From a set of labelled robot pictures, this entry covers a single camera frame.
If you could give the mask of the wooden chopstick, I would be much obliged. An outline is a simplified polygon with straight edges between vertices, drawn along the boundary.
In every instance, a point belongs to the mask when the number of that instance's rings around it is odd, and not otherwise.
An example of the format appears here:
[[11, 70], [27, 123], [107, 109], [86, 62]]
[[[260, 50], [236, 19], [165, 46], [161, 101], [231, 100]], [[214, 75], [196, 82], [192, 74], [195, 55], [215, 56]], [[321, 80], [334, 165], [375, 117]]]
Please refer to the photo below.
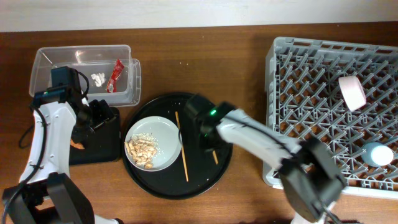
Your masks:
[[215, 164], [218, 165], [218, 158], [217, 158], [217, 155], [216, 155], [216, 151], [212, 151], [212, 155], [213, 155], [213, 159], [214, 159]]
[[179, 141], [181, 143], [181, 155], [182, 155], [182, 161], [183, 161], [183, 169], [184, 169], [184, 173], [185, 173], [185, 180], [186, 180], [186, 182], [189, 182], [187, 163], [186, 163], [186, 158], [185, 158], [185, 150], [184, 150], [183, 141], [182, 141], [180, 119], [179, 119], [178, 111], [175, 112], [175, 119], [177, 121], [178, 137], [179, 137]]

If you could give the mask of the red snack wrapper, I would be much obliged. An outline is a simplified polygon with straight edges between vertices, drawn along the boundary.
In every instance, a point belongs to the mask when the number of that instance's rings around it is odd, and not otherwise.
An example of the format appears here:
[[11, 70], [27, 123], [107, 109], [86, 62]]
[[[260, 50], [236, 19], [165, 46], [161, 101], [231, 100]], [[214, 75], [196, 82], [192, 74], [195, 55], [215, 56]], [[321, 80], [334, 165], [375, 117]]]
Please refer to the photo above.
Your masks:
[[116, 83], [117, 83], [117, 80], [119, 79], [123, 70], [124, 70], [123, 63], [120, 61], [120, 59], [117, 59], [115, 66], [113, 68], [113, 72], [108, 80], [107, 85], [106, 85], [106, 91], [108, 93], [116, 92]]

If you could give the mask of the orange carrot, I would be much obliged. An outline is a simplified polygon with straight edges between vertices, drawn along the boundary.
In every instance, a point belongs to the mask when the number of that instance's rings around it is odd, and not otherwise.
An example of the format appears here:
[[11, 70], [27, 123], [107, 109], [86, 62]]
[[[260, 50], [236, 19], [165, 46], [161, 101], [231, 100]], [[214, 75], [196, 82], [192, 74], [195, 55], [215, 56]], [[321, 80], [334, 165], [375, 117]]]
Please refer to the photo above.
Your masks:
[[84, 150], [84, 148], [85, 148], [84, 145], [82, 145], [82, 143], [80, 143], [80, 142], [76, 143], [72, 139], [70, 140], [70, 145], [79, 150]]

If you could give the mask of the grey plate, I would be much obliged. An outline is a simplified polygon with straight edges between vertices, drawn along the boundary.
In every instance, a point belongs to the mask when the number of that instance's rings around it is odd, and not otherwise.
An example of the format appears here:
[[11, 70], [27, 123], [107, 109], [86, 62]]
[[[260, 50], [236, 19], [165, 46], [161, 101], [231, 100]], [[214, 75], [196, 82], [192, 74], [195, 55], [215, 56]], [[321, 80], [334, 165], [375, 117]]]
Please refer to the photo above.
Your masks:
[[177, 160], [181, 152], [181, 143], [178, 137], [178, 127], [171, 120], [160, 116], [150, 116], [140, 119], [128, 129], [124, 142], [133, 134], [139, 133], [153, 135], [158, 140], [159, 150], [158, 155], [153, 159], [154, 167], [145, 169], [133, 163], [133, 159], [127, 154], [127, 150], [124, 147], [129, 164], [134, 168], [148, 172], [157, 172], [171, 166]]

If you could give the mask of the peanut shell food scraps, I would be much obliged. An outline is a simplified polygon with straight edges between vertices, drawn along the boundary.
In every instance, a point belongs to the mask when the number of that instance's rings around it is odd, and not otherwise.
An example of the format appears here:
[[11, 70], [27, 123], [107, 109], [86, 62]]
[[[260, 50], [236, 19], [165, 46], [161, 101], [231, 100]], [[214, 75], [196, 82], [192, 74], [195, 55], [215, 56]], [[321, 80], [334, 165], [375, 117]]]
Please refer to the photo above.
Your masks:
[[127, 154], [133, 159], [133, 163], [145, 169], [154, 167], [153, 159], [158, 155], [158, 140], [151, 134], [133, 134], [124, 142]]

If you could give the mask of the white bowl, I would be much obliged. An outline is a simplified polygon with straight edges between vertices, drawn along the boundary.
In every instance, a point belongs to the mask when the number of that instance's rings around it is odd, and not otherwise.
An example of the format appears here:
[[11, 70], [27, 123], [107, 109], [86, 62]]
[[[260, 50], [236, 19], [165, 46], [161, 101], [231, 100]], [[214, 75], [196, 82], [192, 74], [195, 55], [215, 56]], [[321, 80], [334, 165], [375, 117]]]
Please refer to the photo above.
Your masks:
[[366, 104], [366, 95], [356, 76], [340, 77], [338, 83], [343, 99], [350, 111], [358, 110]]

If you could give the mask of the light blue cup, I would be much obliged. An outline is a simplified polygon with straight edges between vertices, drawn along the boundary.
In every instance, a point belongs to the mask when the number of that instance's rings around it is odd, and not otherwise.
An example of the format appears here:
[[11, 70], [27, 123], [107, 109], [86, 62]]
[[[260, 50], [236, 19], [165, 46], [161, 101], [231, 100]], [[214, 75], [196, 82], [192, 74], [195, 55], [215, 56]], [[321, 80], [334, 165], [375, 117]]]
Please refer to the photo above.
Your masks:
[[385, 166], [393, 161], [394, 153], [392, 149], [379, 142], [369, 142], [363, 146], [363, 149], [365, 153], [361, 158], [369, 166]]

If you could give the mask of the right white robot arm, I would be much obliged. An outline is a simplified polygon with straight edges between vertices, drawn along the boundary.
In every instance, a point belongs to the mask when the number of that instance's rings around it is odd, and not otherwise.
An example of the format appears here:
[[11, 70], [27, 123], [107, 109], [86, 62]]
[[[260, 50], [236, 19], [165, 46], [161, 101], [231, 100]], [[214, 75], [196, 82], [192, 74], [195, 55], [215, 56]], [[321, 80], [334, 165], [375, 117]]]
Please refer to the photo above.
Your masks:
[[183, 110], [193, 122], [202, 150], [234, 144], [278, 172], [295, 210], [293, 223], [325, 223], [328, 219], [341, 223], [331, 209], [346, 187], [345, 178], [321, 140], [284, 136], [228, 102], [214, 105], [201, 95], [189, 98]]

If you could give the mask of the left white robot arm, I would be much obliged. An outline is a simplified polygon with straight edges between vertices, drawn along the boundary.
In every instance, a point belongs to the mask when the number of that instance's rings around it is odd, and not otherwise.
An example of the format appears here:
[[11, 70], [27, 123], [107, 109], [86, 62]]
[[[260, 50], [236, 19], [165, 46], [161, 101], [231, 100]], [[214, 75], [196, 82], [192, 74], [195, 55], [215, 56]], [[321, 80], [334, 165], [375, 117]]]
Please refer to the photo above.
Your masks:
[[79, 143], [119, 150], [120, 120], [104, 100], [88, 102], [84, 74], [70, 67], [51, 71], [52, 86], [35, 93], [30, 109], [34, 135], [17, 186], [4, 190], [1, 221], [14, 223], [121, 223], [94, 213], [70, 178], [70, 149]]

